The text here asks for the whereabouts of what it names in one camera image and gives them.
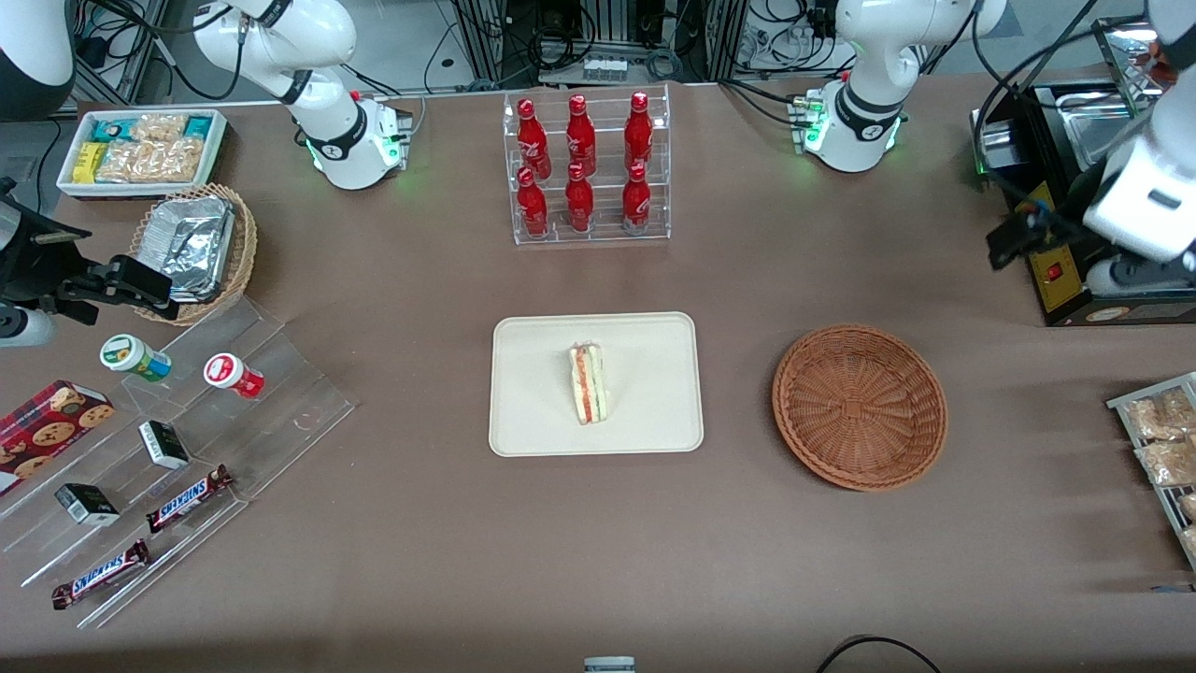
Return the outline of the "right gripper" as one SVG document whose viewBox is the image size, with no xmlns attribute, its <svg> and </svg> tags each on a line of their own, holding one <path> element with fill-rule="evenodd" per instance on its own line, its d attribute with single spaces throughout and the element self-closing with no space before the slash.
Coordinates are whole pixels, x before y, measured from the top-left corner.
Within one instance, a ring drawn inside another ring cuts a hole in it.
<svg viewBox="0 0 1196 673">
<path fill-rule="evenodd" d="M 86 259 L 77 244 L 93 233 L 44 218 L 39 212 L 19 204 L 11 196 L 14 186 L 13 182 L 4 182 L 1 188 L 4 304 L 94 325 L 99 308 L 84 299 L 65 295 L 77 287 L 93 288 L 91 268 L 94 262 Z M 136 306 L 136 314 L 146 320 L 178 320 L 181 305 L 171 296 L 172 286 L 173 281 L 166 274 L 132 256 L 115 255 L 108 261 L 108 302 Z"/>
</svg>

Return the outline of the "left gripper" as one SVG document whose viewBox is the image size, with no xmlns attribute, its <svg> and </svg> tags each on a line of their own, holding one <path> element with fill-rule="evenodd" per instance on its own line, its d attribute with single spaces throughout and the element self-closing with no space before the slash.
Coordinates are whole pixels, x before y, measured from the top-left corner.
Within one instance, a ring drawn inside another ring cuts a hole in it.
<svg viewBox="0 0 1196 673">
<path fill-rule="evenodd" d="M 1137 129 L 1103 158 L 1096 195 L 1082 224 L 1106 241 L 1153 263 L 1180 261 L 1195 238 L 1192 141 L 1153 126 Z M 1014 261 L 1064 246 L 1072 224 L 1044 200 L 1023 200 L 1014 222 L 988 233 L 988 263 L 1003 271 Z"/>
</svg>

